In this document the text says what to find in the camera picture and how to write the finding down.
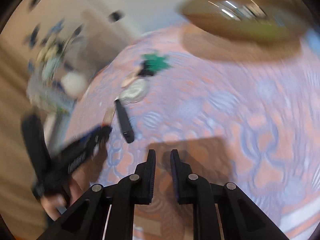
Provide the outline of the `person's left hand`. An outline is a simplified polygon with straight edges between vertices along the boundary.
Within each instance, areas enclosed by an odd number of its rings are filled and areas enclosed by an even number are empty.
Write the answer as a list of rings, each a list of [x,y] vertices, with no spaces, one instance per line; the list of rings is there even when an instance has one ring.
[[[72,178],[69,182],[69,189],[71,192],[70,204],[72,205],[74,202],[78,200],[78,198],[82,196],[83,191],[74,178]],[[40,199],[40,203],[44,208],[46,214],[53,221],[56,221],[61,216],[61,213],[59,213],[58,208],[66,207],[66,201],[61,194],[43,196]]]

